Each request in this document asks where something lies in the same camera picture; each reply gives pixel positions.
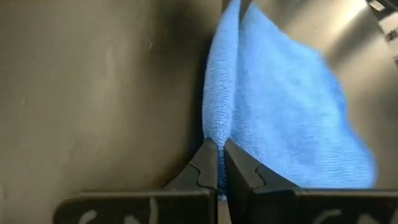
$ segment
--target blue microfiber cloth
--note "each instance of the blue microfiber cloth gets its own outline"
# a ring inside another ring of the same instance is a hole
[[[376,162],[322,56],[289,39],[253,3],[239,23],[239,8],[232,0],[221,18],[204,86],[203,131],[220,149],[221,194],[227,138],[301,187],[372,187]]]

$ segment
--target metal surface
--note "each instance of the metal surface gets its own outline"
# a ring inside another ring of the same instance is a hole
[[[258,3],[326,55],[379,186],[397,187],[398,76],[365,2]],[[153,189],[182,169],[220,14],[213,0],[1,1],[0,222],[47,224],[71,192]]]

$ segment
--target blue towel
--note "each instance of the blue towel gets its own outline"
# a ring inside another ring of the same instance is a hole
[[[376,162],[322,56],[289,39],[253,3],[239,23],[239,8],[232,0],[221,18],[204,86],[203,132],[220,149],[221,194],[227,138],[301,187],[372,187]]]

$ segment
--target cloth fold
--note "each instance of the cloth fold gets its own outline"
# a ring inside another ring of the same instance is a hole
[[[204,85],[203,132],[220,149],[221,195],[228,138],[301,187],[372,187],[373,154],[351,127],[322,56],[291,40],[254,3],[240,23],[239,10],[232,0],[221,17]]]

